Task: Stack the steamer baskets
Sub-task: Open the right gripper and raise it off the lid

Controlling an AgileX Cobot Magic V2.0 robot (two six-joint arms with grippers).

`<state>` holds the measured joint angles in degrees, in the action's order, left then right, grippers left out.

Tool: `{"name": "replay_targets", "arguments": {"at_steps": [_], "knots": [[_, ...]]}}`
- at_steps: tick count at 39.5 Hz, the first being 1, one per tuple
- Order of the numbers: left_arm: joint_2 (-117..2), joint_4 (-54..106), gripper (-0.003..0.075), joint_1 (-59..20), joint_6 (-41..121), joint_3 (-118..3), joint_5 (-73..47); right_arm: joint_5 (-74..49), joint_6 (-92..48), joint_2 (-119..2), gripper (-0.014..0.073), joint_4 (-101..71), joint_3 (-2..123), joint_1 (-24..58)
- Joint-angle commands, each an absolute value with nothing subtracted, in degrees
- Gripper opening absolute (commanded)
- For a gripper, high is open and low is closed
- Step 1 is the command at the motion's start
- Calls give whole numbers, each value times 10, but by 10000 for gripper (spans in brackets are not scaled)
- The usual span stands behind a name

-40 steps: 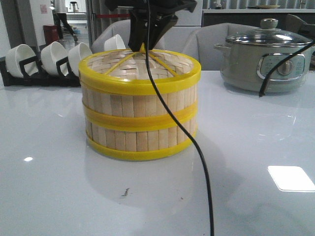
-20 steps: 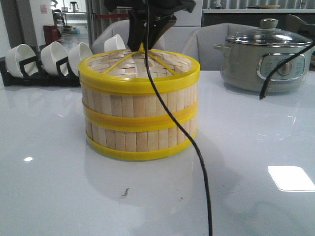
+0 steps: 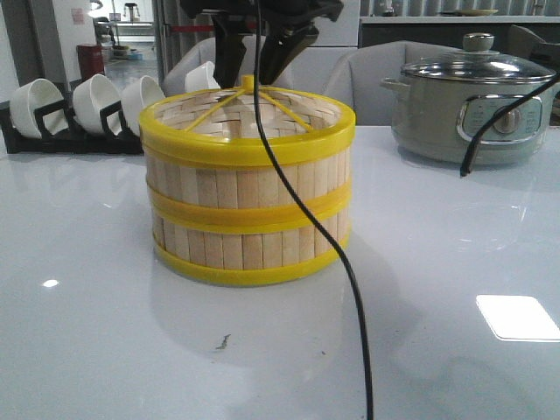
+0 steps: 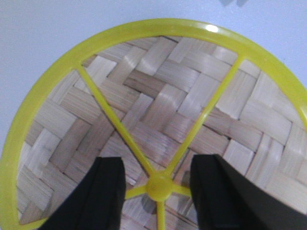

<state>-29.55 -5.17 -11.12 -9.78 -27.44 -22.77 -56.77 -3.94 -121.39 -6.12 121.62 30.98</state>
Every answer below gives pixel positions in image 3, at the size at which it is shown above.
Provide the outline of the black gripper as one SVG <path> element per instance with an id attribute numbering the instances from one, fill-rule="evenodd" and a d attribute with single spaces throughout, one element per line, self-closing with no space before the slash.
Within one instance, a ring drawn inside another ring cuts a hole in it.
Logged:
<path id="1" fill-rule="evenodd" d="M 189 18 L 204 14 L 214 27 L 213 77 L 221 88 L 235 85 L 247 51 L 243 39 L 256 23 L 269 27 L 260 52 L 259 82 L 271 85 L 284 69 L 319 37 L 316 18 L 335 22 L 342 1 L 180 1 Z"/>

